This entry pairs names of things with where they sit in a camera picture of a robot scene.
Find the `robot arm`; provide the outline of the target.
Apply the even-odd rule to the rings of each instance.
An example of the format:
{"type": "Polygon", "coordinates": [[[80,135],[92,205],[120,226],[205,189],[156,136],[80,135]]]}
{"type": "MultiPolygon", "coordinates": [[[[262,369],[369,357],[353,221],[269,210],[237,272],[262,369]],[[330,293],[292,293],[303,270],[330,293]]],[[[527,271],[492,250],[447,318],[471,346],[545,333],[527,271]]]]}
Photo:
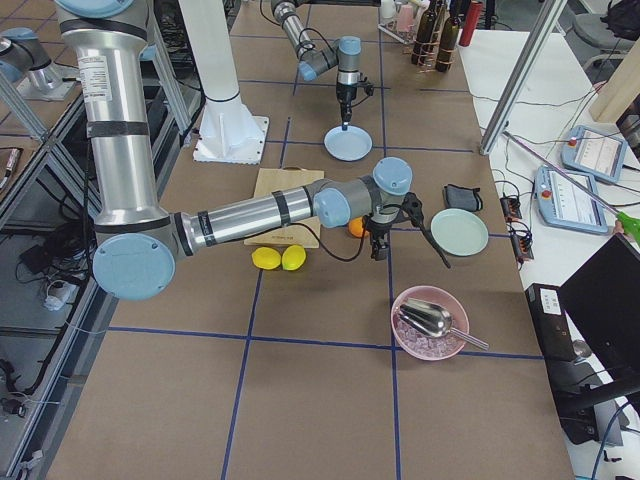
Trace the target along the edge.
{"type": "MultiPolygon", "coordinates": [[[[392,208],[397,212],[413,177],[408,163],[396,157],[383,158],[372,174],[348,182],[321,179],[196,215],[167,212],[158,201],[140,71],[152,37],[152,2],[55,3],[62,37],[78,60],[101,199],[92,270],[107,293],[126,300],[153,297],[168,286],[179,259],[314,216],[328,228],[361,216],[374,225],[394,221],[392,208]]],[[[338,66],[346,127],[352,92],[370,85],[359,68],[360,40],[344,36],[318,50],[296,11],[307,3],[340,1],[270,3],[305,80],[338,66]]],[[[269,120],[253,116],[241,100],[222,1],[180,1],[180,9],[206,100],[198,159],[259,163],[269,120]]]]}
{"type": "Polygon", "coordinates": [[[346,35],[329,43],[320,32],[304,27],[297,8],[311,1],[272,1],[271,13],[292,44],[298,59],[298,72],[305,81],[314,81],[320,75],[337,67],[336,98],[340,106],[341,129],[351,125],[352,109],[359,89],[367,97],[373,95],[374,86],[361,72],[361,39],[346,35]]]}

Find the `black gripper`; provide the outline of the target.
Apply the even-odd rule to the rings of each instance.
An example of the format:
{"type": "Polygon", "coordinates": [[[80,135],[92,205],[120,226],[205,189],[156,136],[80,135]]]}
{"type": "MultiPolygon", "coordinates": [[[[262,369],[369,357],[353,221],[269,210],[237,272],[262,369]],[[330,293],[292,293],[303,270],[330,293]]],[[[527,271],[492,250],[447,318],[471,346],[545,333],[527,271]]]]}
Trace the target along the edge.
{"type": "Polygon", "coordinates": [[[369,232],[371,245],[371,258],[375,261],[384,261],[388,258],[389,243],[388,233],[396,223],[400,212],[398,205],[385,205],[370,215],[364,216],[364,227],[369,232]]]}
{"type": "Polygon", "coordinates": [[[358,89],[362,88],[367,97],[374,93],[374,85],[359,71],[339,70],[336,78],[336,97],[340,105],[341,129],[347,131],[352,117],[352,107],[357,99],[358,89]]]}

